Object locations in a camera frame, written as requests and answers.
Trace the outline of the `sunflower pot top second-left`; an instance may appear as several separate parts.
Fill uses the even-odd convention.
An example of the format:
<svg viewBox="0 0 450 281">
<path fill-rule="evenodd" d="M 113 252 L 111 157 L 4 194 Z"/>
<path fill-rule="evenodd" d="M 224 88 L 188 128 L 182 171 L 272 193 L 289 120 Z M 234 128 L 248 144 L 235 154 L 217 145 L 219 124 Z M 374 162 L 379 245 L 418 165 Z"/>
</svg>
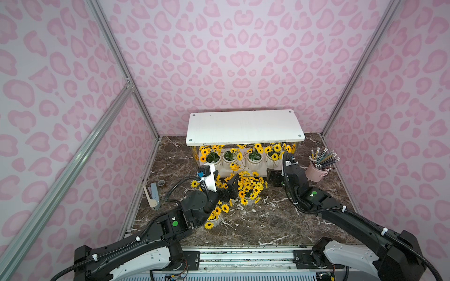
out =
<svg viewBox="0 0 450 281">
<path fill-rule="evenodd" d="M 257 172 L 241 172 L 238 176 L 238 199 L 241 205 L 257 204 L 261 200 L 263 190 L 268 188 L 267 181 Z"/>
</svg>

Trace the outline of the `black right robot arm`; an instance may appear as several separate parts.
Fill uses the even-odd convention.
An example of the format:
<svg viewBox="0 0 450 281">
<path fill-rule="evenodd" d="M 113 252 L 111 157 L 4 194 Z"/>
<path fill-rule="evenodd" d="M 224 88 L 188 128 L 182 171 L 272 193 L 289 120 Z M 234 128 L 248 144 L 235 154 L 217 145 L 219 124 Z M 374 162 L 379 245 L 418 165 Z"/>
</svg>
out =
<svg viewBox="0 0 450 281">
<path fill-rule="evenodd" d="M 310 260 L 317 268 L 338 264 L 378 277 L 381 281 L 418 281 L 426 270 L 442 276 L 421 251 L 416 237 L 404 230 L 397 233 L 355 213 L 329 193 L 310 187 L 307 172 L 286 153 L 281 169 L 267 169 L 268 182 L 282 187 L 297 211 L 329 221 L 365 245 L 348 246 L 321 238 L 311 249 Z"/>
</svg>

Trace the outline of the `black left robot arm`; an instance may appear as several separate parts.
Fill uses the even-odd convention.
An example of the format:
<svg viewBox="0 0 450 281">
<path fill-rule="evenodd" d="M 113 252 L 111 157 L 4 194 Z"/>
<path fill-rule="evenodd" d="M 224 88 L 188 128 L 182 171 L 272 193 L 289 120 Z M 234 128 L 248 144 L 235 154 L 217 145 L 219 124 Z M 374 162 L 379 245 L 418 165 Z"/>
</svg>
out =
<svg viewBox="0 0 450 281">
<path fill-rule="evenodd" d="M 200 189 L 194 190 L 177 206 L 154 217 L 139 233 L 113 244 L 92 249 L 82 246 L 75 251 L 72 266 L 57 273 L 57 281 L 74 272 L 76 281 L 112 281 L 118 279 L 114 270 L 119 269 L 152 250 L 168 250 L 167 269 L 177 268 L 184 260 L 180 241 L 190 236 L 194 229 L 204 227 L 219 202 L 226 203 L 238 195 L 239 175 L 233 176 L 225 189 L 210 191 L 202 181 Z"/>
</svg>

